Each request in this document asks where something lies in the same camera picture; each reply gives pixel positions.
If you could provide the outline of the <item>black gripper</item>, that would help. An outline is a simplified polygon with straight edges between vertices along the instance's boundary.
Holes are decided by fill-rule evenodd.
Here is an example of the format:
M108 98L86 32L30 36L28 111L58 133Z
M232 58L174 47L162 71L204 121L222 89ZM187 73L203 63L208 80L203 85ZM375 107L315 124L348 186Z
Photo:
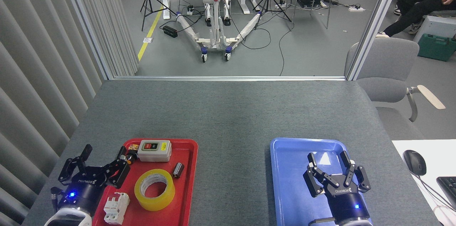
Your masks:
M125 158L127 153L126 147L121 147L116 159L104 166L104 175L94 179L85 179L77 177L71 180L73 172L77 167L82 176L87 174L86 160L89 158L93 148L87 144L81 155L75 158L69 158L65 161L61 173L59 174L59 182L67 186L65 194L58 203L58 210L62 208L72 208L81 210L84 213L93 216L100 202L101 196L106 188L106 185L120 189L130 172L130 165Z
M365 193L371 190L364 166L356 165L346 151L340 153L340 157L346 168L344 185L338 187L337 181L329 174L318 168L314 154L310 152L307 156L309 165L303 178L313 198L325 191L326 198L336 225L370 225L370 214L359 191ZM353 176L356 176L358 186L352 183Z

